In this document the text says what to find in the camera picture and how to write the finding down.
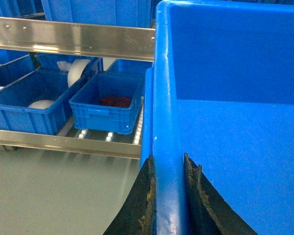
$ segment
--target blue bin rim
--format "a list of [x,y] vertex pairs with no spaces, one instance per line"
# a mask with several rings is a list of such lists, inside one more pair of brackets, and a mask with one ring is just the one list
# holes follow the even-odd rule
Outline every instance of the blue bin rim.
[[5,64],[0,64],[0,67],[7,66],[7,65],[9,65],[9,64],[11,64],[11,63],[14,63],[14,62],[16,62],[16,61],[22,60],[22,59],[24,59],[24,58],[26,58],[26,57],[28,57],[28,56],[30,56],[30,55],[29,55],[29,54],[28,54],[28,55],[24,55],[24,56],[21,56],[21,57],[19,57],[19,58],[17,58],[17,59],[11,60],[11,61],[9,61],[9,62],[7,62],[7,63],[5,63]]

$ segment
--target stainless steel rail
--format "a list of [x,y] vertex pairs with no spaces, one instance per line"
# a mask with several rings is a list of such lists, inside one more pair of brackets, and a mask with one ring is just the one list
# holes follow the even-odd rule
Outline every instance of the stainless steel rail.
[[153,61],[155,29],[0,17],[0,48]]

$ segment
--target gray floor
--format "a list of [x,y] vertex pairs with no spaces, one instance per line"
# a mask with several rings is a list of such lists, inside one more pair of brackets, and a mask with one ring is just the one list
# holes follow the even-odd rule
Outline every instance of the gray floor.
[[138,170],[138,160],[0,150],[0,235],[101,235]]

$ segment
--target white roll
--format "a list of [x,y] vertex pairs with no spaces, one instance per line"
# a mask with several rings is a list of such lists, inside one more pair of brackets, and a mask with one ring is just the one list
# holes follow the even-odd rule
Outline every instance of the white roll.
[[31,105],[29,105],[29,108],[32,108],[32,109],[47,109],[53,103],[54,103],[54,101],[48,100],[48,99],[38,100],[38,101],[32,103]]
[[88,65],[90,60],[82,59],[75,60],[72,64],[69,74],[68,74],[68,86],[72,86],[82,75],[85,67]]

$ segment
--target crate handle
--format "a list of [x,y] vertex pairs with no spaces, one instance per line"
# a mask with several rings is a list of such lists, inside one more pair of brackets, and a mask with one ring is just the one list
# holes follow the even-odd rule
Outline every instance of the crate handle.
[[100,115],[100,116],[109,116],[109,110],[100,110],[100,109],[89,109],[90,114]]

